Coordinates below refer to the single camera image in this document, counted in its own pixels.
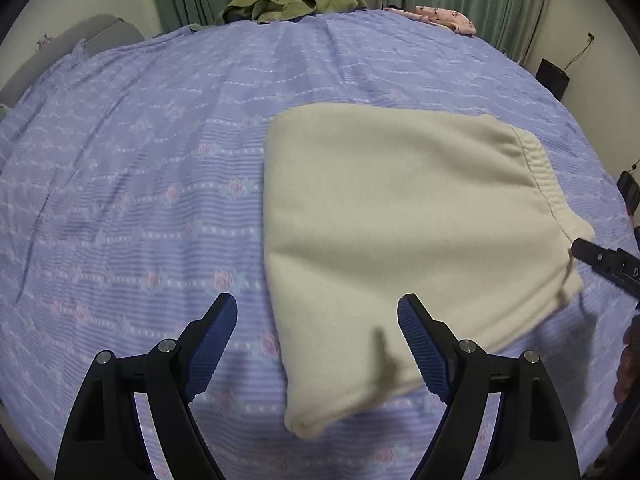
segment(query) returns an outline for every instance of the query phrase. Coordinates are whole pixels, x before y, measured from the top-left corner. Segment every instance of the black clamp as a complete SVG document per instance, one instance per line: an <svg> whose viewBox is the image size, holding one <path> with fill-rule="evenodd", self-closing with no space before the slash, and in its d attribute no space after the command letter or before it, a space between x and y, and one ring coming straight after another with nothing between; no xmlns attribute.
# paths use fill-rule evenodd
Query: black clamp
<svg viewBox="0 0 640 480"><path fill-rule="evenodd" d="M188 403L204 392L231 337L236 300L220 294L177 340L148 354L92 361L62 436L56 480L156 480L133 394L146 394L162 452L174 480L224 480Z"/></svg>
<svg viewBox="0 0 640 480"><path fill-rule="evenodd" d="M55 479L155 480L133 397L139 392L148 397L174 480L225 480L188 403L209 384L237 315L234 298L220 294L177 340L164 339L145 355L97 354L69 415ZM483 479L579 478L569 427L537 354L512 359L459 342L413 294L399 302L398 321L425 383L447 403L413 480L463 477L492 392L502 397Z"/></svg>
<svg viewBox="0 0 640 480"><path fill-rule="evenodd" d="M398 321L424 383L447 409L412 480L460 480L489 393L501 393L482 480L578 480L564 411L540 357L487 354L434 321L415 294L398 303Z"/></svg>
<svg viewBox="0 0 640 480"><path fill-rule="evenodd" d="M622 249L611 250L576 238L571 253L627 294L640 301L640 260Z"/></svg>

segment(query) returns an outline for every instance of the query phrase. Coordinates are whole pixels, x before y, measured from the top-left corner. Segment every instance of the cable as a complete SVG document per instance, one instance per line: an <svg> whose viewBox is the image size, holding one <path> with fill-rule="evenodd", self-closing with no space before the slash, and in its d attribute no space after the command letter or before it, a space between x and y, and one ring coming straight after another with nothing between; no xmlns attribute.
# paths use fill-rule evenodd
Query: cable
<svg viewBox="0 0 640 480"><path fill-rule="evenodd" d="M587 46L580 51L580 54L575 56L569 63L566 64L564 69L562 69L563 72L565 72L566 69L569 68L569 65L571 65L571 63L573 63L575 60L577 60L582 54L587 52L587 49L591 46L591 43L593 43L593 40L595 40L595 37L593 36L593 34L589 33L589 43L587 43Z"/></svg>

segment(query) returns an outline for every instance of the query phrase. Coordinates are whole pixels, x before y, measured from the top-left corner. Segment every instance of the folded blanket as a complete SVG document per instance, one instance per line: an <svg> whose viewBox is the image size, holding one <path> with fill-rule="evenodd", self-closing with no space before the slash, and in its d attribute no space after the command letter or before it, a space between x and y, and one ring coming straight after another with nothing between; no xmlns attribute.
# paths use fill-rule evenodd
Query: folded blanket
<svg viewBox="0 0 640 480"><path fill-rule="evenodd" d="M271 123L264 262L300 437L422 384L405 293L497 351L582 286L590 225L533 134L490 116L316 104Z"/></svg>
<svg viewBox="0 0 640 480"><path fill-rule="evenodd" d="M439 9L437 7L417 6L414 12L398 9L396 7L385 7L383 10L389 10L400 14L410 20L416 22L429 23L440 27L448 28L456 34L475 34L476 26L464 14L456 10Z"/></svg>
<svg viewBox="0 0 640 480"><path fill-rule="evenodd" d="M218 16L217 23L254 20L269 23L292 20L313 12L348 12L366 9L364 0L233 0Z"/></svg>

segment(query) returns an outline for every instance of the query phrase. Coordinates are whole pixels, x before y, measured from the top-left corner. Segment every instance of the blue bedspread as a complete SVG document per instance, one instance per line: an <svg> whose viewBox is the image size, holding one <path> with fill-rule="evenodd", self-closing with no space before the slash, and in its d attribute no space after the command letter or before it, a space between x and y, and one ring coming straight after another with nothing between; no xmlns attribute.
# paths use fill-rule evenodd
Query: blue bedspread
<svg viewBox="0 0 640 480"><path fill-rule="evenodd" d="M0 397L47 465L96 352L147 352L231 291L238 326L192 404L229 480L411 476L442 414L426 389L311 442L283 425L262 266L264 139L275 114L311 102L489 113L530 130L597 241L634 251L614 181L569 112L477 38L370 10L183 28L91 59L78 46L0 123ZM505 354L542 355L584 467L604 443L635 302L580 273L580 298ZM492 424L487 416L469 478Z"/></svg>

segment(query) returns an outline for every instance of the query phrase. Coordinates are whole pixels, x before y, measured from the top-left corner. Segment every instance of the white wall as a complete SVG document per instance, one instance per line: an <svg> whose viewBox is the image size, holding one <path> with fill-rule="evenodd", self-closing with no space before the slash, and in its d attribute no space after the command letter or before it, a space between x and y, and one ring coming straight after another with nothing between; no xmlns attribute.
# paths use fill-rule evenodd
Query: white wall
<svg viewBox="0 0 640 480"><path fill-rule="evenodd" d="M0 44L0 88L37 51L45 32L56 36L101 13L132 23L146 38L161 32L154 0L30 0Z"/></svg>
<svg viewBox="0 0 640 480"><path fill-rule="evenodd" d="M617 178L640 158L640 55L604 0L548 0L526 69L540 59L568 69L562 104L572 113L605 169Z"/></svg>

